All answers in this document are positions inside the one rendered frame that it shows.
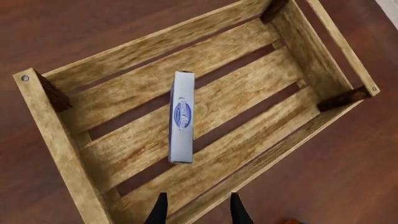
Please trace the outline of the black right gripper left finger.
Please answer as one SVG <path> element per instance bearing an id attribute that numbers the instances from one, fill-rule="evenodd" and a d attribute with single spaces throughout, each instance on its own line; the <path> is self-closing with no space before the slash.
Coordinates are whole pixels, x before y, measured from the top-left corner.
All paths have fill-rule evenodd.
<path id="1" fill-rule="evenodd" d="M 158 199 L 145 220 L 144 224 L 166 224 L 167 221 L 167 193 L 159 194 Z"/>

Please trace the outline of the wooden slat tray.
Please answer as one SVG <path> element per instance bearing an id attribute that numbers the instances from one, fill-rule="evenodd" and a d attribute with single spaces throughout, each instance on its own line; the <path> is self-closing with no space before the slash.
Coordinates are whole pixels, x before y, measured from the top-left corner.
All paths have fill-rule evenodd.
<path id="1" fill-rule="evenodd" d="M 319 0 L 240 0 L 46 74 L 14 80 L 84 224 L 144 223 L 167 193 L 191 224 L 379 88 Z M 169 162 L 170 91 L 195 74 L 193 162 Z"/>

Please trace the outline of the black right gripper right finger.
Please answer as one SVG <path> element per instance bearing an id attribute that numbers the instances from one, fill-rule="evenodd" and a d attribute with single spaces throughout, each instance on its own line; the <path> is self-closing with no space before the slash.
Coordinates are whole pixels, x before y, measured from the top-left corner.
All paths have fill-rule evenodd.
<path id="1" fill-rule="evenodd" d="M 232 224 L 254 224 L 243 205 L 239 194 L 233 192 L 230 198 L 230 213 Z"/>

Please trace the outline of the grey cream cheese box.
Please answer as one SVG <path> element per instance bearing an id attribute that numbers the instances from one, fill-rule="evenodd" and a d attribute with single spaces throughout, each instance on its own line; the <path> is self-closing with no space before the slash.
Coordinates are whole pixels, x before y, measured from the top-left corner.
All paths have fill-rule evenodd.
<path id="1" fill-rule="evenodd" d="M 195 74 L 177 70 L 170 91 L 169 153 L 172 164 L 193 162 Z"/>

